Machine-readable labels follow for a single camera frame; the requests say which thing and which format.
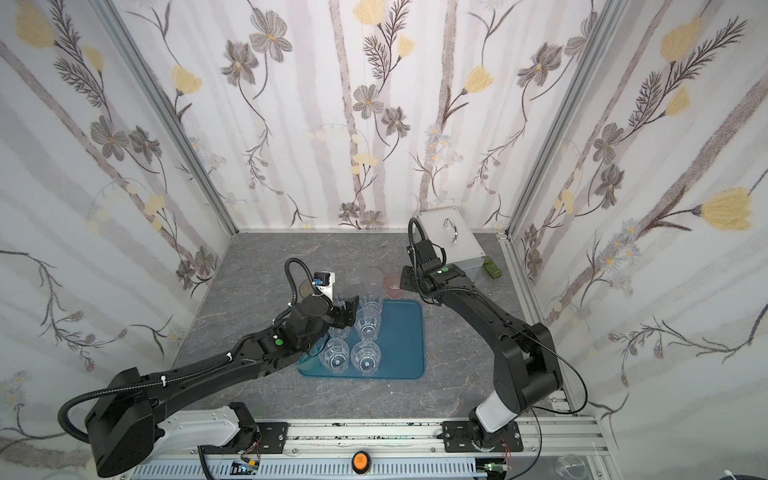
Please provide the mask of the teal plastic tray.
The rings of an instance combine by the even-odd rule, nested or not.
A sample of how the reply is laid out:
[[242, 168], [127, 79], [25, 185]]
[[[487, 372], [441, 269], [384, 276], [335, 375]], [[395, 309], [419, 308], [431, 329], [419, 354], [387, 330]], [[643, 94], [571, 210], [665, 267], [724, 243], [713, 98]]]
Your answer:
[[382, 358], [378, 368], [365, 375], [358, 371], [353, 363], [341, 373], [333, 373], [322, 363], [322, 355], [317, 350], [323, 346], [321, 340], [311, 351], [304, 355], [296, 368], [305, 377], [345, 378], [345, 379], [386, 379], [416, 380], [425, 372], [425, 346], [422, 306], [413, 300], [385, 300], [382, 312], [383, 326], [378, 339]]

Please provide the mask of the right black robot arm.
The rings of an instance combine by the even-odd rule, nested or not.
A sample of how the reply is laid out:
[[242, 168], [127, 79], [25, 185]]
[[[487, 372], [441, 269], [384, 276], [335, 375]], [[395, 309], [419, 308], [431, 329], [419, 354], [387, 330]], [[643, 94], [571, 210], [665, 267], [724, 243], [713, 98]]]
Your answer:
[[509, 427], [519, 414], [563, 386], [561, 366], [573, 366], [556, 352], [548, 327], [529, 325], [494, 303], [464, 270], [448, 262], [445, 249], [432, 243], [415, 217], [408, 222], [407, 237], [410, 264], [402, 269], [400, 288], [453, 310], [493, 353], [493, 392], [468, 416], [470, 441], [488, 451], [511, 436]]

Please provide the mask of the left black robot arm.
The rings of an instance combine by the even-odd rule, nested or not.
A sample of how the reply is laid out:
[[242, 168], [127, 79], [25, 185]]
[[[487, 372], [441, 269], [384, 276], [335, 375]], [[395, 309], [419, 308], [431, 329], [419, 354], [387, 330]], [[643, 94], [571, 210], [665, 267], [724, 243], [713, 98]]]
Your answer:
[[288, 280], [291, 300], [272, 323], [241, 337], [233, 347], [185, 367], [142, 375], [131, 368], [108, 387], [67, 400], [57, 413], [62, 430], [91, 447], [97, 474], [127, 472], [150, 457], [168, 437], [162, 422], [192, 403], [228, 387], [264, 378], [295, 363], [332, 328], [353, 326], [359, 298], [336, 304], [324, 273], [307, 276], [312, 292], [299, 298]]

